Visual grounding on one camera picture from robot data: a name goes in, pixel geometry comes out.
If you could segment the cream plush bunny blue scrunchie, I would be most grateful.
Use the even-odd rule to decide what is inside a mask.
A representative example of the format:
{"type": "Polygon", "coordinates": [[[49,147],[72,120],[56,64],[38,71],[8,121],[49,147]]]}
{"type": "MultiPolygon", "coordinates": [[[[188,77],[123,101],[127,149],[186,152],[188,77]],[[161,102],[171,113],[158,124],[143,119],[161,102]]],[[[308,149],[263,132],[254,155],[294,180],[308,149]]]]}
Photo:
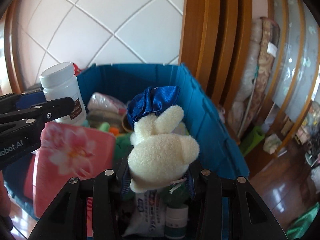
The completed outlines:
{"type": "Polygon", "coordinates": [[[135,193],[182,184],[199,156],[199,144],[192,136],[174,133],[184,118],[177,104],[179,94],[178,86],[149,87],[127,107],[133,129],[127,163],[135,193]]]}

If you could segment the blue plastic storage bin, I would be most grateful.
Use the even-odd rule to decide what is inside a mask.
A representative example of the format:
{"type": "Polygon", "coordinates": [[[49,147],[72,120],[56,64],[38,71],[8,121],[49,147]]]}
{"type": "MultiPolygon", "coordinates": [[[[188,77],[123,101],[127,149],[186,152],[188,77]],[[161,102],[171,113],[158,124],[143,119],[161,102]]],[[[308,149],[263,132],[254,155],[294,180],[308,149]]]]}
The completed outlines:
{"type": "MultiPolygon", "coordinates": [[[[69,62],[48,69],[45,78],[46,102],[39,108],[1,113],[1,167],[42,147],[55,166],[53,175],[93,178],[110,165],[116,139],[82,126],[84,102],[69,62]]],[[[210,125],[204,140],[175,133],[184,118],[177,104],[179,93],[177,86],[148,88],[127,108],[133,128],[129,186],[137,193],[181,179],[198,157],[206,158],[208,166],[224,177],[249,174],[237,144],[226,140],[220,118],[210,125]]]]}

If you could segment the wooden door frame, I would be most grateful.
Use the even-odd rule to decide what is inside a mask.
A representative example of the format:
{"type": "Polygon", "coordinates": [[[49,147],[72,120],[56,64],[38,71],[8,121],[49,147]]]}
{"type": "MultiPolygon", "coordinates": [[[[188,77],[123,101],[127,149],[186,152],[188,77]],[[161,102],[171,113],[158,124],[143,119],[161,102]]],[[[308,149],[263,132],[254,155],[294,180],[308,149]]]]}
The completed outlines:
{"type": "Polygon", "coordinates": [[[252,0],[184,0],[179,62],[213,103],[230,109],[248,55],[252,0]]]}

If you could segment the red bear-face case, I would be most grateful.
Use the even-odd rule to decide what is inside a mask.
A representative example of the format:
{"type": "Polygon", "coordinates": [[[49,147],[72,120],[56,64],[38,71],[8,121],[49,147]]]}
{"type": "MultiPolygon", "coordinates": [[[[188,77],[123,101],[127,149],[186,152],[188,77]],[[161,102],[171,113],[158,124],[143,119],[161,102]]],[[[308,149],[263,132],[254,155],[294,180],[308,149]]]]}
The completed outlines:
{"type": "Polygon", "coordinates": [[[72,63],[72,65],[74,69],[74,74],[78,76],[81,73],[81,69],[75,63],[72,63]]]}

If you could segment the pink floral tissue pack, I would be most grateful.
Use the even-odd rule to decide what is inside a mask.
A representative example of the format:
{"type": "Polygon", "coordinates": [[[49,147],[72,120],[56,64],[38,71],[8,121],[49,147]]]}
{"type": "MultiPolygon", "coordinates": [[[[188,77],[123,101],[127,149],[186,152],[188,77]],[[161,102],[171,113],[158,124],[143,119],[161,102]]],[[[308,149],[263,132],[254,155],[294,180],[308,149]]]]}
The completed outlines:
{"type": "Polygon", "coordinates": [[[91,179],[112,167],[116,138],[94,128],[49,122],[41,133],[41,147],[32,155],[23,188],[40,218],[65,183],[91,179]]]}

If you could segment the white bottle teal label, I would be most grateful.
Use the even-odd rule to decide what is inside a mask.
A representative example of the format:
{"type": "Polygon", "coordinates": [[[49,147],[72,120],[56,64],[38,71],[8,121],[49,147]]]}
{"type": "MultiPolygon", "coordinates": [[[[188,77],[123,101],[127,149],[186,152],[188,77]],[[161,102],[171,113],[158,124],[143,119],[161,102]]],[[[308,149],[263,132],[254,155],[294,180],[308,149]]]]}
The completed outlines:
{"type": "Polygon", "coordinates": [[[188,206],[167,207],[165,214],[164,235],[168,239],[183,239],[188,223],[188,206]]]}

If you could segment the folded quilts stack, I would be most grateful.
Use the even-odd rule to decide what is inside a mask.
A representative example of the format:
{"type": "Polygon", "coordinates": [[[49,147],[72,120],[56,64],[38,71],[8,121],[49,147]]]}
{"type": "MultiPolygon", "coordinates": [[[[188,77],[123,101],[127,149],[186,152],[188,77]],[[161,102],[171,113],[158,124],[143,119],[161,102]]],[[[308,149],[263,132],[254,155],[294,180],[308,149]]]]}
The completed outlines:
{"type": "Polygon", "coordinates": [[[238,139],[257,115],[265,99],[265,90],[277,55],[279,35],[279,25],[274,20],[266,17],[252,20],[247,60],[227,118],[238,139]]]}

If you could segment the clear wrapped white pad pack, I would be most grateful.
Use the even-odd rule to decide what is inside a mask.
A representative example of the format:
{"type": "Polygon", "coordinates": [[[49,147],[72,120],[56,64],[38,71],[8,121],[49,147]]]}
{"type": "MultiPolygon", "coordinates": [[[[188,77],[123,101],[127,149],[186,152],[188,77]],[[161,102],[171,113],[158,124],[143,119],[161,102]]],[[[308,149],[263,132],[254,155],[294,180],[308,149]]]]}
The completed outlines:
{"type": "Polygon", "coordinates": [[[100,110],[124,115],[127,111],[127,106],[120,100],[98,92],[93,93],[87,108],[89,111],[100,110]]]}

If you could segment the white tissue pack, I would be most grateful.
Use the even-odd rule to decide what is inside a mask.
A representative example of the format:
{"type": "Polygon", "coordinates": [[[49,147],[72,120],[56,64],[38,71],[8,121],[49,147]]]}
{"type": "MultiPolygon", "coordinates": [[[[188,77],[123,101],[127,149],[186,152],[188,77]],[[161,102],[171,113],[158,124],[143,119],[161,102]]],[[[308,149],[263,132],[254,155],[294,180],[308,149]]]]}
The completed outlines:
{"type": "Polygon", "coordinates": [[[166,208],[157,190],[136,194],[135,210],[123,236],[164,237],[166,208]]]}

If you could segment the white pill bottle brown label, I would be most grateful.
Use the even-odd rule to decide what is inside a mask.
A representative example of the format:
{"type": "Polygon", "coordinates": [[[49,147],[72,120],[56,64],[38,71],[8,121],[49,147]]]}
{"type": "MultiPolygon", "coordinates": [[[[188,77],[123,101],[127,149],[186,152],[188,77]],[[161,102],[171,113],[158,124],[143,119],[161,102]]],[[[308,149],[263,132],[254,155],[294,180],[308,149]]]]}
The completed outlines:
{"type": "Polygon", "coordinates": [[[72,112],[55,119],[55,121],[81,126],[86,120],[87,114],[73,64],[63,62],[48,68],[40,75],[40,82],[47,101],[65,97],[70,97],[74,101],[72,112]]]}

